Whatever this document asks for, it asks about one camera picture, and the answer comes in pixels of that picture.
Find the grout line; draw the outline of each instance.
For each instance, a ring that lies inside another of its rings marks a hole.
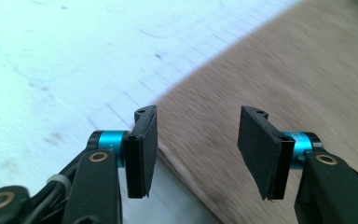
[[[225,42],[225,44],[228,45],[228,42],[227,42],[226,40],[222,39],[221,37],[219,37],[219,36],[217,36],[217,35],[215,35],[215,34],[213,34],[213,36],[216,37],[216,38],[218,38],[219,40]]]
[[[128,93],[126,93],[125,91],[123,91],[124,95],[128,96],[130,98],[131,101],[133,101],[136,105],[140,106],[138,103],[136,103],[130,96]]]
[[[112,106],[110,106],[109,104],[106,104],[106,105],[107,105],[107,107],[109,107],[109,109],[112,110],[113,113],[115,113],[115,115],[116,115],[119,119],[121,119],[121,121],[123,121],[125,124],[127,124],[127,126],[130,128],[129,123],[127,123],[127,121],[124,120],[124,119],[116,112],[116,110],[115,110],[114,108],[112,108]]]
[[[95,125],[94,122],[92,122],[92,120],[89,118],[89,116],[87,116],[87,120],[92,124],[92,127],[95,128],[95,130],[98,130],[99,128],[97,127],[97,125]]]

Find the black cable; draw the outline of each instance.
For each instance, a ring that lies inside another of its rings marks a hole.
[[[64,188],[62,184],[54,182],[54,189],[46,197],[46,199],[39,204],[36,209],[22,222],[22,224],[34,224],[38,223],[39,220],[51,209],[57,200],[62,196]]]

